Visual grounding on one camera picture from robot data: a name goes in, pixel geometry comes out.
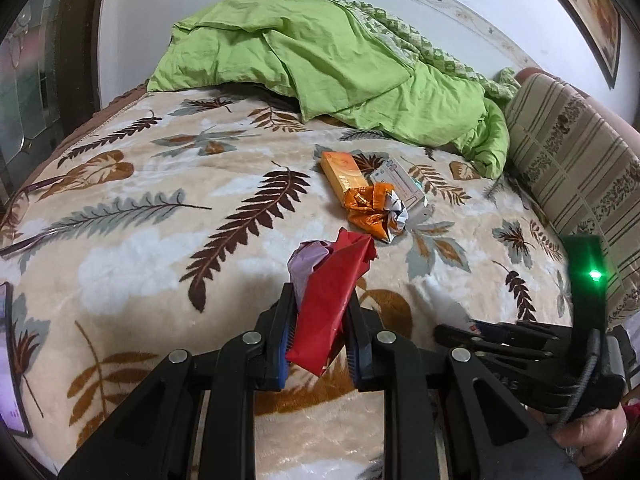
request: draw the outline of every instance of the cushion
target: cushion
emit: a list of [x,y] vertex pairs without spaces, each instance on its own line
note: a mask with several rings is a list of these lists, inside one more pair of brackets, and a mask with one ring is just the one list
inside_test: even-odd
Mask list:
[[626,142],[632,152],[640,154],[640,133],[631,124],[592,96],[587,97],[586,101],[622,137],[622,140]]
[[610,326],[640,310],[640,162],[574,88],[529,77],[505,110],[509,156],[559,234],[602,238]]

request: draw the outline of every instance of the cable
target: cable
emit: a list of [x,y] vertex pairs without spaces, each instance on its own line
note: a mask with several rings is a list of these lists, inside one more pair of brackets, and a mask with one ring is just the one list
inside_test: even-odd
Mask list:
[[562,410],[560,417],[551,427],[550,432],[552,434],[560,430],[569,421],[571,416],[574,414],[575,409],[578,407],[584,391],[587,389],[591,376],[593,375],[593,371],[598,363],[598,359],[600,358],[599,330],[591,330],[589,338],[587,339],[587,352],[587,361],[585,362],[582,373],[580,374],[580,379],[578,379],[577,388],[572,394],[571,399],[569,399],[567,406]]

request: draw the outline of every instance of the red plastic bag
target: red plastic bag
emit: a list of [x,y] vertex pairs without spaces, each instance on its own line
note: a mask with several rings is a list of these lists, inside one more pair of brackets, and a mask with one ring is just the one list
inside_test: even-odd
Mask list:
[[351,293],[377,256],[370,235],[340,229],[333,252],[309,276],[293,345],[286,354],[290,362],[316,376],[327,369]]

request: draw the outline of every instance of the blanket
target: blanket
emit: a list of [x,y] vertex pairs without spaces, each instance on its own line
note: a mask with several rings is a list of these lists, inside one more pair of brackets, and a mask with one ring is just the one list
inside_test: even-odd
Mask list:
[[258,82],[295,96],[303,121],[330,114],[412,144],[453,141],[497,178],[509,136],[483,96],[506,102],[514,86],[489,84],[455,62],[440,70],[444,55],[410,27],[366,10],[341,0],[224,0],[174,25],[148,89]]
[[[34,434],[20,442],[60,468],[170,351],[250,330],[298,244],[350,227],[318,167],[328,150],[365,175],[392,157],[428,195],[357,283],[388,329],[433,348],[434,323],[456,309],[570,323],[561,246],[506,177],[331,117],[303,124],[253,86],[146,94],[50,162],[0,228]],[[281,193],[261,198],[260,186]],[[292,365],[255,413],[259,478],[355,479],[382,451],[382,396],[353,390],[344,353],[320,378]]]

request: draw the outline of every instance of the hand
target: hand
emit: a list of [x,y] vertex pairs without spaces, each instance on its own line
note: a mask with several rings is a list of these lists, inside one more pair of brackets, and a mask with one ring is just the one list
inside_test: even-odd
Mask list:
[[626,430],[626,416],[619,404],[615,410],[599,410],[594,415],[569,422],[552,436],[560,447],[577,447],[574,462],[580,467],[604,460],[618,449]]

